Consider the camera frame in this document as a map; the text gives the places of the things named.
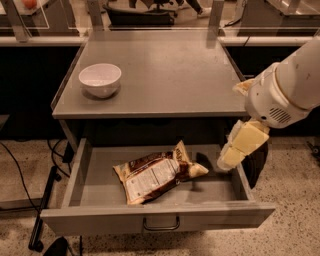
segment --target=black chair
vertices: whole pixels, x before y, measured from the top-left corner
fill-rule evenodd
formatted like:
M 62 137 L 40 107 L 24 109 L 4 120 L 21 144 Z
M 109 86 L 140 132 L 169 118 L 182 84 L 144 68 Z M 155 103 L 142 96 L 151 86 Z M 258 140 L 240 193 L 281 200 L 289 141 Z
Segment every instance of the black chair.
M 166 11 L 160 8 L 160 2 L 167 1 L 159 1 L 159 5 L 157 4 L 157 8 L 147 12 L 138 12 L 131 10 L 122 10 L 110 7 L 109 1 L 103 5 L 103 8 L 107 11 L 111 25 L 112 26 L 139 26 L 139 27 L 148 27 L 148 26 L 172 26 L 174 25 L 174 18 L 170 15 L 170 12 L 173 10 Z
M 172 10 L 172 9 L 161 8 L 161 7 L 163 7 L 164 4 L 173 5 L 173 2 L 171 0 L 154 0 L 153 2 L 157 5 L 157 7 L 154 9 L 154 12 L 157 12 L 157 13 L 161 13 L 161 12 L 169 12 L 170 13 L 171 12 L 171 13 L 173 13 L 174 17 L 178 17 L 177 11 Z

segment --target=speckled floor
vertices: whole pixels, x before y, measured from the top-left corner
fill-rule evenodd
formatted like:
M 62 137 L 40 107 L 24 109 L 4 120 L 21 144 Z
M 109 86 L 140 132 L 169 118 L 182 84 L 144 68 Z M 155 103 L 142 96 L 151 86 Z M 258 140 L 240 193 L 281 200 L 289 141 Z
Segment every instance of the speckled floor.
M 275 212 L 257 229 L 83 237 L 83 255 L 319 255 L 320 168 L 306 141 L 312 137 L 275 137 L 253 194 L 276 203 Z M 52 166 L 46 141 L 2 141 L 17 158 L 31 197 L 41 197 Z M 58 150 L 65 147 L 63 141 Z M 68 170 L 66 164 L 61 168 Z M 49 207 L 59 207 L 68 179 L 56 182 Z M 17 167 L 0 147 L 1 200 L 25 198 Z M 57 238 L 44 225 L 42 253 L 28 249 L 34 212 L 0 216 L 0 254 L 43 255 Z M 79 237 L 67 237 L 74 254 Z

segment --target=chocolate wrapper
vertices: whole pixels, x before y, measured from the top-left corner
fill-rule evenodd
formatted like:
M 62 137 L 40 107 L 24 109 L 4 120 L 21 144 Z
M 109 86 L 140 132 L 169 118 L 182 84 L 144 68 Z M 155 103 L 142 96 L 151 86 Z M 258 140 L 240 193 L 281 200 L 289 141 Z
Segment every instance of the chocolate wrapper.
M 182 141 L 170 152 L 153 153 L 113 168 L 130 205 L 154 200 L 180 182 L 209 172 L 190 161 Z

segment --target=cabinet top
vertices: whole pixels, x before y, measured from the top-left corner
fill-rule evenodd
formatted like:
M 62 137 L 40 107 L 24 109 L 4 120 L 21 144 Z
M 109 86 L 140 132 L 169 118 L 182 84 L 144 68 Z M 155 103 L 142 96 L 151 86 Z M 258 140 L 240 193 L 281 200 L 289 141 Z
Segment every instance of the cabinet top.
M 54 100 L 56 119 L 246 115 L 232 91 L 239 77 L 210 30 L 94 31 L 77 58 Z M 122 71 L 108 99 L 91 97 L 78 78 L 97 63 Z

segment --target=open drawer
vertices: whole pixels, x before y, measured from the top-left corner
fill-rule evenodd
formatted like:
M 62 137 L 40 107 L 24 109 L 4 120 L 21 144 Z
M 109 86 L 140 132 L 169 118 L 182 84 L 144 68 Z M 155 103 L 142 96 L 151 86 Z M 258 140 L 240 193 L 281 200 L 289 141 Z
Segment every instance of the open drawer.
M 254 228 L 274 211 L 254 200 L 241 165 L 227 175 L 215 171 L 218 145 L 186 145 L 208 175 L 144 205 L 127 205 L 112 166 L 173 147 L 93 147 L 82 139 L 61 209 L 45 209 L 41 218 L 57 235 L 98 235 Z

